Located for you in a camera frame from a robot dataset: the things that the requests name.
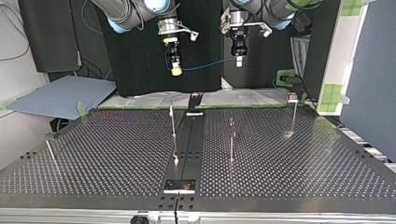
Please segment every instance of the black metal plate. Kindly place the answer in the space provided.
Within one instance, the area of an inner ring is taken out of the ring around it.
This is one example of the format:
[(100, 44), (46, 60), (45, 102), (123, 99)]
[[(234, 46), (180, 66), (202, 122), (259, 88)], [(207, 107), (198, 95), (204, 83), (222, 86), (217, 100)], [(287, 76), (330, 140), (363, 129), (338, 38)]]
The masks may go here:
[(202, 168), (191, 161), (184, 174), (199, 183), (194, 210), (396, 214), (396, 174), (309, 109), (298, 110), (290, 135), (292, 116), (292, 108), (207, 110), (202, 151), (199, 130), (190, 144)]

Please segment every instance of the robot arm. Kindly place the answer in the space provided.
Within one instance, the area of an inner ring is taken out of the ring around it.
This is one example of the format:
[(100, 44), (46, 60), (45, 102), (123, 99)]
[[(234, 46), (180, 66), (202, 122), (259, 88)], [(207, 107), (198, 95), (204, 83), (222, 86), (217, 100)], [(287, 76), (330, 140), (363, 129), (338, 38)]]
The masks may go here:
[(237, 58), (236, 66), (241, 67), (248, 55), (249, 26), (260, 26), (260, 36), (268, 37), (272, 28), (284, 29), (297, 10), (321, 1), (304, 0), (297, 5), (295, 0), (230, 0), (230, 7), (221, 17), (220, 30), (233, 40), (232, 55)]
[(198, 33), (190, 30), (177, 19), (175, 0), (92, 0), (107, 15), (107, 19), (115, 32), (122, 34), (135, 27), (144, 29), (144, 22), (158, 17), (159, 33), (167, 47), (167, 58), (171, 64), (173, 76), (182, 74), (181, 55), (178, 50), (179, 34), (191, 34), (195, 41)]

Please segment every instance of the blue cable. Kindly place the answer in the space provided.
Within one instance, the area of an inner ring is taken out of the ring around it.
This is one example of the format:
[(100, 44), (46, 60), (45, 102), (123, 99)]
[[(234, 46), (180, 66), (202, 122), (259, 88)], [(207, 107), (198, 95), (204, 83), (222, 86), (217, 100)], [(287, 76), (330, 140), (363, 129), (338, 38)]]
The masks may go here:
[[(169, 64), (168, 64), (167, 53), (168, 53), (168, 51), (165, 52), (166, 68), (170, 71), (171, 69), (169, 68)], [(195, 71), (195, 70), (199, 70), (199, 69), (203, 69), (203, 68), (207, 68), (207, 67), (216, 65), (218, 63), (225, 63), (225, 62), (228, 62), (228, 61), (231, 61), (231, 60), (234, 60), (234, 59), (235, 58), (228, 58), (228, 59), (223, 59), (223, 60), (220, 60), (220, 61), (217, 61), (217, 62), (214, 62), (214, 63), (209, 63), (209, 64), (206, 64), (206, 65), (198, 66), (198, 67), (184, 68), (183, 71), (186, 71), (186, 72)]]
[(194, 70), (199, 70), (199, 69), (203, 69), (203, 68), (207, 68), (207, 67), (216, 65), (216, 64), (218, 64), (218, 63), (225, 63), (225, 62), (228, 62), (228, 61), (234, 60), (234, 59), (235, 59), (235, 58), (228, 58), (228, 59), (220, 60), (220, 61), (217, 61), (217, 62), (214, 62), (214, 63), (209, 63), (209, 64), (206, 64), (206, 65), (198, 66), (198, 67), (184, 68), (183, 71), (194, 71)]

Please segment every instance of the black perforated table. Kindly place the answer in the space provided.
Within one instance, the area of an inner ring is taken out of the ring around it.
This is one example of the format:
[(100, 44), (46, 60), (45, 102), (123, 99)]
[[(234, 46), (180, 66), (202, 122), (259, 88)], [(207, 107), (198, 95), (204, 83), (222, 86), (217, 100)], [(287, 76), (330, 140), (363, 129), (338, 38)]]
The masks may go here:
[[(95, 111), (51, 142), (56, 160), (43, 144), (0, 172), (0, 207), (396, 215), (396, 174), (310, 108), (292, 117), (176, 111), (174, 139), (166, 110)], [(164, 194), (168, 179), (195, 193)]]

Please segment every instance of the white wall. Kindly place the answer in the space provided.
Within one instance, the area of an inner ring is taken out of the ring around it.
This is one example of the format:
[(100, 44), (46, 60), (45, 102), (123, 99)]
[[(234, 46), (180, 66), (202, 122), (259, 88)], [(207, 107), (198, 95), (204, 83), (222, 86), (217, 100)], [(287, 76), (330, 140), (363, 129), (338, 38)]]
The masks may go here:
[[(0, 0), (18, 8), (17, 0)], [(19, 25), (18, 19), (6, 9), (8, 16)], [(27, 40), (15, 30), (0, 10), (0, 59), (24, 53)], [(0, 105), (45, 85), (43, 74), (37, 73), (29, 52), (12, 61), (0, 62)], [(0, 169), (16, 160), (43, 140), (50, 131), (50, 118), (0, 111)]]

